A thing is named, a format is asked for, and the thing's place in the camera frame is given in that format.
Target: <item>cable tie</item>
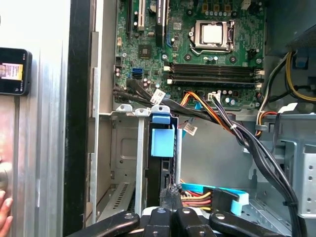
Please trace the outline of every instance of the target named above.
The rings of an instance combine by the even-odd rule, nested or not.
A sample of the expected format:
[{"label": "cable tie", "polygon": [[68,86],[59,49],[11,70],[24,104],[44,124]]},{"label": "cable tie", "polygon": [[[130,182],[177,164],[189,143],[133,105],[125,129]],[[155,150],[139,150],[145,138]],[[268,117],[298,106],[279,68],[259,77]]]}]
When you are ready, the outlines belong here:
[{"label": "cable tie", "polygon": [[233,124],[229,129],[230,130],[233,130],[234,128],[236,128],[237,126],[236,126],[236,124]]},{"label": "cable tie", "polygon": [[284,201],[284,202],[283,202],[283,205],[284,205],[284,206],[297,206],[297,202],[287,202],[287,201]]}]

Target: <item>orange wire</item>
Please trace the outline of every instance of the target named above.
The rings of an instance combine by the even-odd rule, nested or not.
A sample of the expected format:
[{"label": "orange wire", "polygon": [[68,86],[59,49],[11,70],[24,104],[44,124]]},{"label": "orange wire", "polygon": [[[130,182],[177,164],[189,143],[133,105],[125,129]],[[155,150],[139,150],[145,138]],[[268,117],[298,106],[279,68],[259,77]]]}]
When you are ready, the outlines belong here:
[{"label": "orange wire", "polygon": [[[262,125],[262,119],[266,115],[277,115],[277,112],[267,111],[267,112],[261,113],[260,116],[259,116],[259,125]],[[257,131],[256,132],[256,136],[259,136],[261,133],[262,133],[262,131]]]},{"label": "orange wire", "polygon": [[189,91],[182,99],[181,105],[184,106],[187,101],[188,98],[192,96],[194,97],[196,100],[198,100],[203,107],[213,116],[213,118],[218,122],[219,125],[221,125],[222,127],[224,127],[227,131],[229,131],[230,133],[233,133],[222,121],[221,119],[218,117],[218,115],[214,112],[214,110],[206,103],[204,103],[195,93]]}]

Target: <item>cpu socket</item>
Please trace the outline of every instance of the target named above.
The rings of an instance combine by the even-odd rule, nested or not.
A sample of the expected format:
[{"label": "cpu socket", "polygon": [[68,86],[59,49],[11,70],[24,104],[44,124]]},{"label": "cpu socket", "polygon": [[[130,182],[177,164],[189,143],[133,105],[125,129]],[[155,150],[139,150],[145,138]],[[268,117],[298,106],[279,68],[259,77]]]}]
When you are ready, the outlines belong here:
[{"label": "cpu socket", "polygon": [[234,50],[234,31],[234,21],[197,21],[189,32],[191,49],[229,53]]}]

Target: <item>motherboard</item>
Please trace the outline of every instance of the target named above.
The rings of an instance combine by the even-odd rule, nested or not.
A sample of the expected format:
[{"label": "motherboard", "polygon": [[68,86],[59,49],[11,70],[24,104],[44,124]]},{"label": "motherboard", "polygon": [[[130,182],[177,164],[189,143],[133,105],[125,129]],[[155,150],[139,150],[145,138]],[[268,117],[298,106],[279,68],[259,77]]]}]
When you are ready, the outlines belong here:
[{"label": "motherboard", "polygon": [[193,91],[210,105],[216,94],[227,109],[257,108],[264,31],[261,1],[118,0],[114,84],[128,91],[137,79],[177,102]]}]

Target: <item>blue sata port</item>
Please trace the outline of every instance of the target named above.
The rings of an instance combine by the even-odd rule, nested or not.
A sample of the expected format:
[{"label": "blue sata port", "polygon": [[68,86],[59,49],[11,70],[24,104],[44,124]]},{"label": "blue sata port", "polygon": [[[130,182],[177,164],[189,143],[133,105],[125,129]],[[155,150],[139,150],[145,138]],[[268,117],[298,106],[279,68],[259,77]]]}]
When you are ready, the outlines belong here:
[{"label": "blue sata port", "polygon": [[132,69],[132,78],[142,78],[143,77],[143,69],[142,68],[133,68]]}]

